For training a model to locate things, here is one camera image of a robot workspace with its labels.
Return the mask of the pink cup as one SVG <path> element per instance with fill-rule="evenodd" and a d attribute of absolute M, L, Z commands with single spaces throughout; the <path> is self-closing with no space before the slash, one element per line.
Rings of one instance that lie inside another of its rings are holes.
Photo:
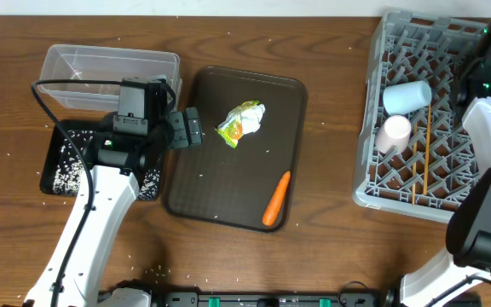
<path fill-rule="evenodd" d="M 407 149 L 411 131 L 412 125 L 407 118 L 402 115 L 390 116 L 378 130 L 375 146 L 382 154 L 387 154 L 391 149 L 401 154 Z"/>

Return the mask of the light blue cup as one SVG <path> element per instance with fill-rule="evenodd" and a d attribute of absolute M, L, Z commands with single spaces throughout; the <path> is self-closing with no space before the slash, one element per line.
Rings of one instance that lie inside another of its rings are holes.
<path fill-rule="evenodd" d="M 393 85 L 383 93 L 384 109 L 390 116 L 404 115 L 428 107 L 431 99 L 431 87 L 425 81 Z"/>

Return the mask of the wooden chopstick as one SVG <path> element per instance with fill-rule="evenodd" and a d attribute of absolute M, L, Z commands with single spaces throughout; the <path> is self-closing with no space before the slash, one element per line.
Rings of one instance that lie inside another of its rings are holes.
<path fill-rule="evenodd" d="M 416 135 L 417 132 L 418 132 L 418 123 L 416 123 L 414 125 L 414 129 L 413 129 L 414 135 Z M 418 142 L 414 141 L 413 156 L 415 156 L 417 154 L 417 152 L 418 152 Z M 412 170 L 413 170 L 413 178 L 415 178 L 417 176 L 417 162 L 413 162 Z M 412 204 L 412 206 L 414 206 L 416 203 L 416 183 L 413 183 L 411 190 L 412 190 L 411 204 Z"/>

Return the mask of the wooden chopstick diagonal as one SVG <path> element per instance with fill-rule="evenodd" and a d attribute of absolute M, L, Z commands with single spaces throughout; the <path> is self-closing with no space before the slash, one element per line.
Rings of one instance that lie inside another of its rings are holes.
<path fill-rule="evenodd" d="M 432 105 L 428 107 L 428 122 L 426 125 L 426 136 L 425 136 L 425 165 L 424 165 L 424 181 L 423 181 L 423 195 L 428 193 L 428 181 L 429 181 L 429 166 L 430 166 L 430 135 L 431 135 L 431 112 Z"/>

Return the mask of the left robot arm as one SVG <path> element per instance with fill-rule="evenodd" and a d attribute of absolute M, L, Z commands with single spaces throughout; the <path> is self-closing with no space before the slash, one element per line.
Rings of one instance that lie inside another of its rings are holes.
<path fill-rule="evenodd" d="M 54 253 L 24 304 L 149 306 L 150 291 L 139 287 L 119 289 L 100 301 L 101 278 L 132 203 L 158 198 L 165 151 L 201 142 L 194 107 L 170 113 L 150 136 L 114 131 L 111 114 L 99 124 L 67 120 L 62 130 L 55 130 L 47 157 L 54 192 L 76 200 Z"/>

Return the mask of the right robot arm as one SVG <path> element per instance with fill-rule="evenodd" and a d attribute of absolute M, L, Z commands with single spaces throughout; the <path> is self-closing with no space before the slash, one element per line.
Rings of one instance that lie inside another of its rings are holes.
<path fill-rule="evenodd" d="M 448 223 L 445 248 L 404 275 L 386 306 L 456 305 L 468 289 L 491 285 L 491 22 L 459 67 L 450 100 L 471 140 L 479 179 Z"/>

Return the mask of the grey dishwasher rack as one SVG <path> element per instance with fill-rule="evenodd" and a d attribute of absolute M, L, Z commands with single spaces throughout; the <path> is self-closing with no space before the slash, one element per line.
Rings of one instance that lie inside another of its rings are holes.
<path fill-rule="evenodd" d="M 479 170 L 471 140 L 450 100 L 451 85 L 489 23 L 405 11 L 390 11 L 383 16 L 370 44 L 367 100 L 352 192 L 357 205 L 446 223 L 462 204 L 477 183 Z M 429 106 L 402 115 L 412 125 L 404 152 L 391 149 L 380 153 L 374 143 L 378 130 L 390 117 L 384 109 L 384 90 L 414 81 L 425 81 L 432 93 L 427 195 L 422 192 Z M 414 135 L 416 123 L 418 132 Z M 418 142 L 415 156 L 414 141 Z M 417 162 L 415 178 L 413 162 Z"/>

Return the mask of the crumpled green yellow wrapper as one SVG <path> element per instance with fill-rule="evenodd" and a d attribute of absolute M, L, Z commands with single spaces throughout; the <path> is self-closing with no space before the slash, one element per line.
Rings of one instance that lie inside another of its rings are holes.
<path fill-rule="evenodd" d="M 228 113 L 217 127 L 217 134 L 231 148 L 236 148 L 243 135 L 259 130 L 265 110 L 260 101 L 245 101 Z"/>

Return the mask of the brown serving tray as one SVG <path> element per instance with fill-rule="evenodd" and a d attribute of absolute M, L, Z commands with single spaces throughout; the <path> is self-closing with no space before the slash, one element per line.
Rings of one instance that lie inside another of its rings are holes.
<path fill-rule="evenodd" d="M 229 111 L 245 101 L 266 111 L 258 131 L 231 148 L 217 134 Z M 300 153 L 308 92 L 295 78 L 205 67 L 193 82 L 189 104 L 199 113 L 200 146 L 180 151 L 165 181 L 163 203 L 172 215 L 272 233 L 287 221 L 292 187 L 271 226 L 263 214 L 286 171 L 294 173 Z"/>

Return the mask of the orange carrot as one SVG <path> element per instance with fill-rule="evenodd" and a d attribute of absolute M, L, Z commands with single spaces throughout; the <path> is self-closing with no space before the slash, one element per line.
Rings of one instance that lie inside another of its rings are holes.
<path fill-rule="evenodd" d="M 283 201 L 286 197 L 286 191 L 290 180 L 291 172 L 286 171 L 279 180 L 263 214 L 262 222 L 265 226 L 270 227 L 275 223 L 276 218 L 278 217 L 280 209 L 282 207 Z"/>

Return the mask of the black plastic tray bin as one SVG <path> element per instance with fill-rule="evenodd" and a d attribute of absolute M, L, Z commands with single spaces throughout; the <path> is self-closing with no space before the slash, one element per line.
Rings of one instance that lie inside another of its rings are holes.
<path fill-rule="evenodd" d="M 61 125 L 80 150 L 86 148 L 96 132 L 106 128 L 105 124 L 99 122 L 78 119 L 62 120 Z M 164 156 L 160 156 L 145 173 L 140 183 L 138 200 L 153 201 L 159 197 L 163 165 Z M 45 194 L 75 196 L 83 170 L 83 164 L 69 140 L 54 128 L 39 183 L 40 190 Z"/>

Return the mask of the pile of white rice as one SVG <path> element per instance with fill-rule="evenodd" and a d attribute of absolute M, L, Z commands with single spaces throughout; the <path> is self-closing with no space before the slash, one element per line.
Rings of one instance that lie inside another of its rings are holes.
<path fill-rule="evenodd" d="M 92 130 L 69 130 L 68 135 L 78 149 L 85 149 L 93 139 L 95 132 Z M 55 175 L 52 179 L 52 194 L 76 195 L 80 187 L 81 174 L 84 166 L 80 162 L 77 152 L 72 148 L 70 141 L 63 139 L 62 144 L 56 149 L 57 159 Z M 155 166 L 149 169 L 143 182 L 139 185 L 138 200 L 156 200 L 159 196 L 163 159 L 159 158 Z"/>

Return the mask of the clear plastic bin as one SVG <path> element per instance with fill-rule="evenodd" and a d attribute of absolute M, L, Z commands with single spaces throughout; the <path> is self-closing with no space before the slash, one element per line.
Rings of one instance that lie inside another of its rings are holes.
<path fill-rule="evenodd" d="M 181 94 L 180 58 L 171 52 L 55 44 L 48 50 L 40 75 L 42 80 L 120 81 L 133 77 L 164 77 L 176 95 Z M 38 89 L 66 108 L 102 112 L 118 109 L 117 85 L 42 84 Z"/>

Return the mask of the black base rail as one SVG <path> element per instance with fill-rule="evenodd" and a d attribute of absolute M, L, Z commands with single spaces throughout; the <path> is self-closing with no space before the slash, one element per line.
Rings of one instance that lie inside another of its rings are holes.
<path fill-rule="evenodd" d="M 370 292 L 336 295 L 199 294 L 194 292 L 148 293 L 119 288 L 102 300 L 110 307 L 376 307 L 378 295 Z"/>

